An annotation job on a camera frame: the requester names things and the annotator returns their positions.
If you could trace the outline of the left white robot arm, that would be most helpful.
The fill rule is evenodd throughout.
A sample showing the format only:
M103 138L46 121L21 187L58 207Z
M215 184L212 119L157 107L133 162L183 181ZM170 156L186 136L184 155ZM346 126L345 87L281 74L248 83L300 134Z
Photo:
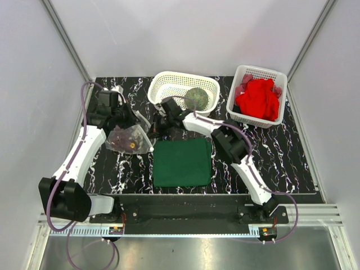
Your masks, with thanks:
M95 155L102 145L122 154L145 154L153 150L146 132L150 124L133 111L119 85L100 88L94 112L82 108L83 125L75 145L52 177L43 177L38 185L48 225L58 229L52 218L70 224L89 217L103 216L108 222L121 217L120 202L107 195L91 195L84 190L84 180Z

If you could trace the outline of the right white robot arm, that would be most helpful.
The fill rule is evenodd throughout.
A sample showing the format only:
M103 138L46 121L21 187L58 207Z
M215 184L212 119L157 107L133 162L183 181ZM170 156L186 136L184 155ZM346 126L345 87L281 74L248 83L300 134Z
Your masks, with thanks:
M160 109L154 113L148 138L159 138L170 128L181 128L211 138L217 154L235 169L244 182L252 202L257 206L257 220L262 223L270 222L276 215L279 202L254 165L253 147L247 136L227 120L214 120L197 114L195 109L182 109L176 99L190 101L196 106L194 100L186 97L164 98L158 104Z

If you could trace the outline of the clear zip top bag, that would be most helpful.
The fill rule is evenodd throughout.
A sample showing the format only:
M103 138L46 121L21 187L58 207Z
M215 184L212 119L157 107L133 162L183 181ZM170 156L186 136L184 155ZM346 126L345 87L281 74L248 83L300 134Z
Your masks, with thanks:
M139 111L134 114L139 120L138 123L127 129L116 126L110 132L105 141L108 150L131 155L153 152L156 139L149 139L147 136L151 124Z

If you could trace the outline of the green fake melon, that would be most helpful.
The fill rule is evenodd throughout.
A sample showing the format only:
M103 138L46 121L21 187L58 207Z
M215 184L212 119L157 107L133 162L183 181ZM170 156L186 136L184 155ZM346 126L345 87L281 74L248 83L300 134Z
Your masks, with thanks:
M203 111L209 103L209 97L205 90L201 88L191 88L185 94L185 104L190 110Z

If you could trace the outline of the red fake grape bunch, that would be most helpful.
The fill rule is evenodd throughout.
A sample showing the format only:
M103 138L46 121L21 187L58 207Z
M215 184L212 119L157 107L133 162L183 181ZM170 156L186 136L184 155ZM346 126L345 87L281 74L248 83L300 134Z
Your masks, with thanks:
M132 139L129 129L116 127L109 137L110 145L114 151L127 152L133 150Z

